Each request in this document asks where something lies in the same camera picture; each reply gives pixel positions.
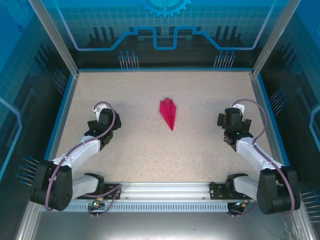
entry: blue edge trim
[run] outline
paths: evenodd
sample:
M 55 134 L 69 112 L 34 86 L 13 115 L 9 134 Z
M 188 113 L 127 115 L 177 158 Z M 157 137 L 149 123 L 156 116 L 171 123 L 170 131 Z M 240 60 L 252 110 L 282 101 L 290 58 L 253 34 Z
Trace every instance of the blue edge trim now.
M 157 71 L 200 70 L 201 71 L 201 70 L 218 70 L 218 69 L 212 69 L 212 68 L 188 68 L 188 69 L 185 69 L 185 68 L 141 68 L 141 70 L 142 71 L 155 71 L 155 70 L 157 70 Z M 234 70 L 238 70 L 238 71 L 239 70 L 240 71 L 248 71 L 249 70 L 249 71 L 251 71 L 252 69 L 251 68 L 232 68 L 232 69 L 224 69 L 224 70 L 226 70 L 226 71 L 234 71 Z M 117 69 L 108 69 L 108 68 L 106 68 L 106 69 L 92 69 L 92 68 L 91 69 L 87 69 L 87 68 L 84 68 L 84 69 L 80 69 L 80 71 L 87 71 L 87 72 L 129 72 L 126 69 L 125 70 L 123 70 L 123 69 L 117 70 Z M 282 158 L 283 158 L 283 164 L 285 166 L 290 166 L 289 160 L 288 160 L 288 157 L 287 157 L 287 154 L 286 154 L 286 151 L 285 151 L 285 147 L 284 147 L 284 144 L 283 144 L 281 136 L 280 136 L 278 125 L 276 123 L 275 116 L 274 116 L 274 114 L 272 112 L 272 108 L 271 108 L 271 105 L 270 105 L 270 102 L 269 102 L 269 99 L 268 99 L 267 91 L 266 91 L 265 85 L 263 83 L 262 77 L 259 74 L 257 76 L 257 78 L 258 78 L 258 81 L 259 81 L 259 84 L 260 84 L 260 87 L 261 87 L 261 91 L 262 91 L 262 95 L 263 95 L 263 98 L 265 100 L 266 107 L 267 107 L 267 110 L 268 110 L 268 113 L 269 113 L 269 116 L 270 116 L 270 119 L 271 119 L 271 125 L 272 125 L 272 127 L 274 129 L 275 137 L 276 137 L 276 140 L 278 142 L 279 149 L 280 149 L 280 152 L 281 152 L 281 155 L 282 155 Z M 56 117 L 56 121 L 55 121 L 53 130 L 52 130 L 52 134 L 51 134 L 51 137 L 50 137 L 50 141 L 49 141 L 47 150 L 45 152 L 45 156 L 44 156 L 45 160 L 49 160 L 50 152 L 52 150 L 52 147 L 53 147 L 56 135 L 57 135 L 57 130 L 58 130 L 58 127 L 59 127 L 60 122 L 61 122 L 61 116 L 62 116 L 62 113 L 64 111 L 65 105 L 66 105 L 66 100 L 67 100 L 67 97 L 68 97 L 68 94 L 69 94 L 69 91 L 70 91 L 70 88 L 71 88 L 71 85 L 72 85 L 72 81 L 73 81 L 73 76 L 71 75 L 70 78 L 69 78 L 68 84 L 66 86 L 65 94 L 63 96 L 58 115 Z
M 49 159 L 49 156 L 50 156 L 50 153 L 52 151 L 52 147 L 53 147 L 55 139 L 56 139 L 58 127 L 59 127 L 59 125 L 61 123 L 61 116 L 62 116 L 62 113 L 63 113 L 63 111 L 65 109 L 66 101 L 67 101 L 67 98 L 68 98 L 68 95 L 69 95 L 69 91 L 71 89 L 71 85 L 72 85 L 73 81 L 74 81 L 74 76 L 71 74 L 70 77 L 69 77 L 68 83 L 66 85 L 66 88 L 65 88 L 65 92 L 64 92 L 64 95 L 63 95 L 63 98 L 62 98 L 62 101 L 61 101 L 61 105 L 60 105 L 60 108 L 59 108 L 58 115 L 56 116 L 56 119 L 55 119 L 55 123 L 54 123 L 54 126 L 53 126 L 52 134 L 51 134 L 51 137 L 50 137 L 50 140 L 49 140 L 49 143 L 48 143 L 48 147 L 46 148 L 46 151 L 45 151 L 44 159 L 47 160 L 47 161 L 51 160 L 51 159 Z
M 270 101 L 269 101 L 269 98 L 268 98 L 268 95 L 267 95 L 267 91 L 266 91 L 266 88 L 265 88 L 265 85 L 264 85 L 264 82 L 262 80 L 262 77 L 261 77 L 260 73 L 258 74 L 258 81 L 259 81 L 259 84 L 261 86 L 262 95 L 263 95 L 263 98 L 265 100 L 266 108 L 267 108 L 267 110 L 269 112 L 269 116 L 270 116 L 270 119 L 271 119 L 271 124 L 272 124 L 272 127 L 274 129 L 275 137 L 276 137 L 276 140 L 278 142 L 278 146 L 279 146 L 279 149 L 280 149 L 280 152 L 281 152 L 281 155 L 282 155 L 283 165 L 286 166 L 286 167 L 290 166 L 290 163 L 289 163 L 289 160 L 288 160 L 288 156 L 287 156 L 287 153 L 286 153 L 286 150 L 285 150 L 285 146 L 284 146 L 284 143 L 282 142 L 282 139 L 281 139 L 281 136 L 280 136 L 280 132 L 279 132 L 278 125 L 277 125 L 277 122 L 276 122 L 276 118 L 274 116 L 274 113 L 272 112 L 272 108 L 271 108 Z

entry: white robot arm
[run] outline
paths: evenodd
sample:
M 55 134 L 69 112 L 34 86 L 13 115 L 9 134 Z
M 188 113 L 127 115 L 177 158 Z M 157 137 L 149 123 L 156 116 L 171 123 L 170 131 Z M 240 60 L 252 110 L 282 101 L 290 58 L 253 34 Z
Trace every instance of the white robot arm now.
M 242 121 L 242 118 L 243 112 L 240 109 L 226 108 L 224 114 L 219 114 L 217 125 L 225 129 L 224 141 L 242 155 L 259 174 L 259 181 L 244 173 L 229 175 L 226 180 L 228 194 L 245 194 L 256 200 L 265 214 L 289 211 L 291 198 L 284 180 L 275 168 L 277 166 L 289 182 L 294 197 L 294 209 L 299 209 L 300 195 L 296 171 L 269 156 L 249 133 L 251 120 Z
M 69 151 L 50 162 L 42 161 L 38 164 L 30 192 L 32 202 L 45 204 L 49 181 L 63 159 L 65 161 L 59 167 L 50 191 L 48 204 L 50 208 L 62 211 L 72 199 L 89 193 L 94 195 L 104 193 L 105 181 L 102 176 L 86 173 L 81 177 L 74 178 L 79 167 L 91 156 L 101 151 L 112 139 L 113 131 L 121 127 L 120 117 L 116 112 L 114 125 L 111 127 L 113 113 L 106 104 L 97 105 L 93 111 L 96 120 L 88 122 L 89 131 L 76 145 L 78 147 L 72 148 L 71 152 Z M 111 127 L 110 131 L 101 136 L 109 127 Z

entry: beige work surface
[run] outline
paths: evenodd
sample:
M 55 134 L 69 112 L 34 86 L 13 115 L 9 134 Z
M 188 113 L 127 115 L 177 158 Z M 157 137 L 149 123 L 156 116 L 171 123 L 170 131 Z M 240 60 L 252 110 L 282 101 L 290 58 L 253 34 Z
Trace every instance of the beige work surface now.
M 159 113 L 166 97 L 177 107 L 173 131 Z M 257 178 L 217 126 L 218 114 L 243 98 L 255 100 L 248 72 L 82 72 L 57 156 L 84 136 L 87 121 L 96 117 L 95 103 L 107 101 L 122 127 L 75 176 L 91 172 L 108 182 L 218 182 L 234 173 Z M 252 120 L 250 132 L 257 136 L 263 128 L 259 110 L 244 104 L 244 118 Z M 270 153 L 266 135 L 258 143 Z

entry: red paper crane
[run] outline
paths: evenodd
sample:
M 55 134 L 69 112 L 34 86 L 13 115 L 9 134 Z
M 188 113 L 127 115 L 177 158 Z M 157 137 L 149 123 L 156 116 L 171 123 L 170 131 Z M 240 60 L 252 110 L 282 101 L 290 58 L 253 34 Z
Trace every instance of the red paper crane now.
M 165 100 L 160 101 L 160 113 L 163 116 L 166 123 L 169 125 L 171 131 L 174 130 L 175 126 L 176 110 L 177 107 L 172 101 L 172 99 L 169 99 L 167 97 Z

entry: glass wall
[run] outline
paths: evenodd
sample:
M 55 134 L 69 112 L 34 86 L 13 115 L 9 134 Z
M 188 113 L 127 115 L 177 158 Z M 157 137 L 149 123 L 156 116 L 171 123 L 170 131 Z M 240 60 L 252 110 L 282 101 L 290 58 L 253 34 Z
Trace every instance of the glass wall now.
M 33 159 L 45 155 L 70 72 L 27 0 L 0 0 L 0 23 L 0 239 L 6 240 L 20 225 Z
M 264 83 L 311 222 L 319 232 L 320 1 L 302 0 L 263 67 Z
M 288 0 L 45 0 L 83 68 L 252 68 Z

